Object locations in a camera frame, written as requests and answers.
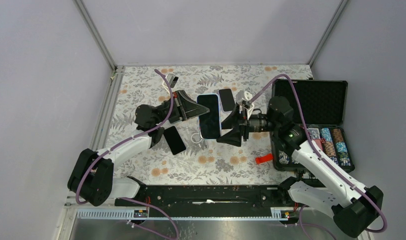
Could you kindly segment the large black smartphone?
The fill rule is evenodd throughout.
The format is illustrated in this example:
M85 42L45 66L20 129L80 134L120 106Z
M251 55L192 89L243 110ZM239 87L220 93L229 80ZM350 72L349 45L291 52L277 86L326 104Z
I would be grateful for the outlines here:
M168 144L171 153L174 156L184 152L187 149L182 137L180 136L175 126L166 128L163 132L163 136Z

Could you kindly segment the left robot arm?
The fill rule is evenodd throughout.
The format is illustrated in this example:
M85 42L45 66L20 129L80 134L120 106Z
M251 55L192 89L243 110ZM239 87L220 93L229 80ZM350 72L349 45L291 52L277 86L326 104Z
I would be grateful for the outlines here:
M165 122L177 123L209 113L209 108L192 100L184 90L173 92L173 99L159 106L139 105L135 110L136 130L132 136L100 150L84 149L76 161L67 182L79 204L97 207L107 199L127 198L139 206L146 200L146 192L131 177L115 178L115 169L127 160L154 147L168 130Z

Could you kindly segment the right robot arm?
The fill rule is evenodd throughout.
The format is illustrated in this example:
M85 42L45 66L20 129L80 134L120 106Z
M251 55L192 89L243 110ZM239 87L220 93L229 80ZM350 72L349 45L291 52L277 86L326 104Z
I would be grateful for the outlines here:
M270 132L277 149L302 164L326 187L323 191L288 178L282 183L285 188L277 193L282 205L297 202L310 206L332 218L352 238L370 231L370 225L378 218L383 222L380 232L388 228L382 212L383 192L377 186L365 186L336 165L311 139L306 125L293 122L294 109L285 97L272 97L266 113L251 114L252 109L252 100L238 102L228 117L218 122L226 134L217 142L239 147L249 133Z

